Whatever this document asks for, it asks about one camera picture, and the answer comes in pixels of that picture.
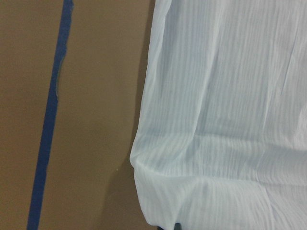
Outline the light blue striped shirt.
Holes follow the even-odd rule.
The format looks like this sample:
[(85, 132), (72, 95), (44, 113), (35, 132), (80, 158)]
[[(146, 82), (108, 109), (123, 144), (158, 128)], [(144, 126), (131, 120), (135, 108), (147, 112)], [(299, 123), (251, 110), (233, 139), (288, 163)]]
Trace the light blue striped shirt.
[(156, 1), (130, 162), (150, 225), (306, 229), (306, 1)]

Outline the blue tape line lengthwise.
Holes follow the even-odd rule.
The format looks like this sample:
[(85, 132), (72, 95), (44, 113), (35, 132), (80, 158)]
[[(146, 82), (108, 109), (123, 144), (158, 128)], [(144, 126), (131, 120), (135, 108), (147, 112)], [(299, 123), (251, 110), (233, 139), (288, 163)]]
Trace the blue tape line lengthwise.
[(47, 169), (50, 159), (51, 146), (54, 134), (58, 110), (58, 78), (62, 62), (67, 52), (67, 42), (71, 29), (71, 18), (74, 3), (72, 0), (64, 0), (59, 24), (56, 50), (52, 66), (52, 74), (49, 84), (46, 111), (41, 133), (40, 146), (35, 168), (34, 183), (31, 194), (27, 226), (28, 230), (39, 228), (41, 210), (43, 205), (44, 191), (47, 179)]

